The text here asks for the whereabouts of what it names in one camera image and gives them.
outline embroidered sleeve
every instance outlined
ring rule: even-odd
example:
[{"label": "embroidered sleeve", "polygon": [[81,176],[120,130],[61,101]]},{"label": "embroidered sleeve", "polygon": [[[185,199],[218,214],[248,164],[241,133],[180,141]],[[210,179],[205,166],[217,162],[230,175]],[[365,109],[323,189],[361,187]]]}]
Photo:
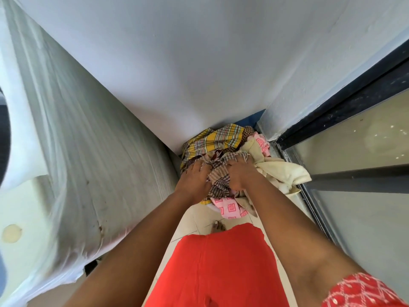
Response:
[{"label": "embroidered sleeve", "polygon": [[321,307],[409,307],[394,291],[369,274],[354,274],[334,286]]}]

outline red clothing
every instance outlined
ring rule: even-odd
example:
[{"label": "red clothing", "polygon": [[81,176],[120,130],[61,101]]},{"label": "red clothing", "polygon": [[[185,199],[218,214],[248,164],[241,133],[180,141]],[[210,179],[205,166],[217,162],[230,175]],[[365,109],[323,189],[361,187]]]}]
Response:
[{"label": "red clothing", "polygon": [[[348,306],[348,302],[329,296],[323,306]],[[397,299],[388,302],[407,307]],[[249,223],[211,235],[183,237],[145,306],[289,307],[274,253],[262,231]]]}]

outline plastic sheet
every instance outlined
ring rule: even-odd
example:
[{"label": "plastic sheet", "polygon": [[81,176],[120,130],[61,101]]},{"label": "plastic sheet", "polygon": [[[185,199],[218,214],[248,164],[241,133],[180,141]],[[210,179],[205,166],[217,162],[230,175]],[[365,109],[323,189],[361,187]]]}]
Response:
[{"label": "plastic sheet", "polygon": [[[15,307],[74,282],[174,190],[177,175],[164,144],[12,0],[0,10],[18,61],[4,71],[23,82],[48,170],[35,179],[48,231],[36,239],[47,247],[0,297]],[[3,84],[13,99],[16,86]]]}]

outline pink patterned cloth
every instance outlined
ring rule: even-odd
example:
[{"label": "pink patterned cloth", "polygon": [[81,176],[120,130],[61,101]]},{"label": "pink patterned cloth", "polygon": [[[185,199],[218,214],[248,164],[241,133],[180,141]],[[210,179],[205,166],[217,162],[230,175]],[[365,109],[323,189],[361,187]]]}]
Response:
[{"label": "pink patterned cloth", "polygon": [[263,153],[264,157],[270,156],[270,143],[267,141],[264,135],[260,135],[257,131],[255,131],[247,138],[247,141],[251,139],[256,139],[257,143],[260,145],[261,152]]},{"label": "pink patterned cloth", "polygon": [[321,307],[408,307],[379,279],[364,273],[350,275],[334,286]]},{"label": "pink patterned cloth", "polygon": [[240,206],[234,198],[210,198],[212,203],[220,209],[225,219],[238,219],[248,215],[246,209]]}]

